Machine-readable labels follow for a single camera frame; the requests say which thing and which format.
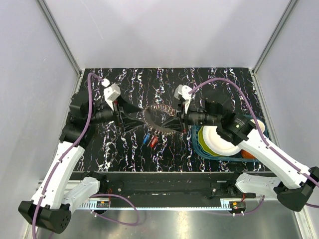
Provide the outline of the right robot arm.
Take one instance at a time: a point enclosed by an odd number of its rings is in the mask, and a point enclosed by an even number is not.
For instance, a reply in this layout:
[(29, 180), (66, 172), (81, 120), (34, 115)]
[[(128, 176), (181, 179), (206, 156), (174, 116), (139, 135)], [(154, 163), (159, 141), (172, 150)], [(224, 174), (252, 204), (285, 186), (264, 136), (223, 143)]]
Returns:
[(309, 168), (283, 152), (261, 132), (256, 121), (236, 114), (224, 104), (205, 100), (203, 110), (188, 111), (186, 104), (167, 119), (164, 129), (185, 133), (190, 125), (216, 126), (216, 133), (226, 142), (252, 154), (275, 175), (265, 177), (236, 173), (226, 185), (231, 197), (255, 194), (276, 197), (286, 208), (299, 212), (319, 184), (318, 167)]

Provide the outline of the blue plastic key tag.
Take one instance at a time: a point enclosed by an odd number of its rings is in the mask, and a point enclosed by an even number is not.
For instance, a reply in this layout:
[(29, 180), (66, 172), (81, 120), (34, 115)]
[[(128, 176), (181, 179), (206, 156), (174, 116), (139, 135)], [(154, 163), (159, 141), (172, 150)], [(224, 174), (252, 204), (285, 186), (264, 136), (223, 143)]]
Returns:
[(145, 138), (143, 139), (143, 144), (146, 144), (146, 142), (148, 141), (149, 138), (150, 138), (150, 135), (147, 134), (147, 135), (145, 136)]

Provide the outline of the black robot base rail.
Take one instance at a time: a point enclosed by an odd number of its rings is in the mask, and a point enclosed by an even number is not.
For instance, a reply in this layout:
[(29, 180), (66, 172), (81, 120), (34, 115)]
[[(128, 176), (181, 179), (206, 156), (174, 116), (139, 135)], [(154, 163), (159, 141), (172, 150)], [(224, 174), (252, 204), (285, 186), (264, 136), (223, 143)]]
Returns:
[(207, 199), (242, 196), (253, 199), (267, 195), (256, 189), (244, 192), (236, 187), (236, 179), (243, 176), (243, 173), (237, 172), (73, 172), (70, 180), (79, 181), (91, 175), (104, 179), (100, 192), (111, 192), (124, 197), (195, 194)]

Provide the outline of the red plastic key tag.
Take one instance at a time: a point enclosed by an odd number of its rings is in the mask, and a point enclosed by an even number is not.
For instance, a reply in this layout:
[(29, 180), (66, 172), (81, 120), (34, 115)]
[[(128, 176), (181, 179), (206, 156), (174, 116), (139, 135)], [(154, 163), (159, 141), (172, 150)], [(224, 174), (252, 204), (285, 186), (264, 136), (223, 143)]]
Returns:
[(158, 137), (157, 136), (153, 136), (152, 139), (149, 142), (149, 147), (153, 148), (158, 142)]

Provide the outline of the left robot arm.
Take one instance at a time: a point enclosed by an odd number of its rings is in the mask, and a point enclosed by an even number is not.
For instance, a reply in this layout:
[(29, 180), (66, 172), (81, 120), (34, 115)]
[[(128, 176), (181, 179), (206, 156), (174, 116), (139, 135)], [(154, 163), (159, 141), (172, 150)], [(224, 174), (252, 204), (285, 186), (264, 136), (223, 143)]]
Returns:
[(37, 229), (61, 234), (70, 219), (89, 198), (107, 199), (116, 195), (108, 186), (107, 176), (93, 171), (86, 172), (81, 182), (68, 193), (65, 188), (73, 169), (91, 142), (96, 125), (114, 122), (122, 132), (129, 132), (144, 122), (130, 117), (142, 109), (126, 102), (117, 93), (106, 98), (107, 105), (96, 109), (91, 92), (78, 92), (71, 98), (69, 118), (64, 126), (56, 156), (36, 193), (29, 201), (21, 201), (18, 211), (32, 226), (32, 237), (37, 237)]

